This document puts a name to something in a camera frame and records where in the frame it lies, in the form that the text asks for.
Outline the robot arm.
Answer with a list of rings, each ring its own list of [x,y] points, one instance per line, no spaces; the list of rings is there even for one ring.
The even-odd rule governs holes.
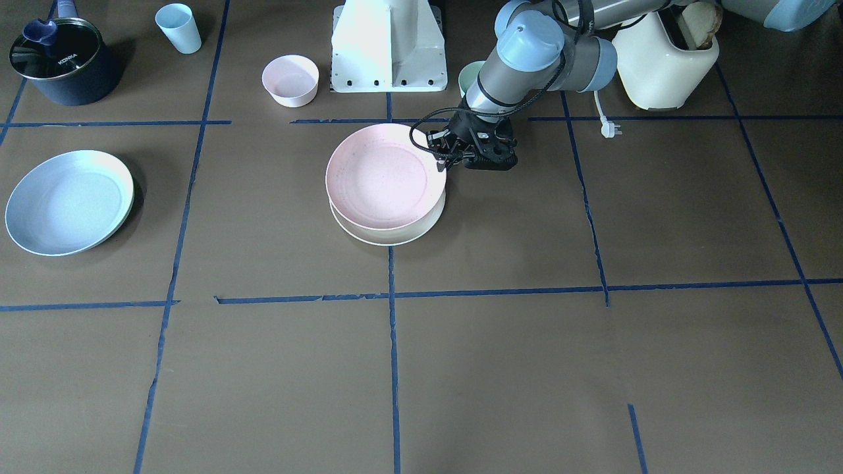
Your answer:
[[[495,20],[497,42],[452,118],[427,135],[438,171],[517,164],[510,117],[531,91],[597,92],[615,75],[642,110],[674,110],[717,57],[725,11],[797,31],[833,1],[511,1]]]

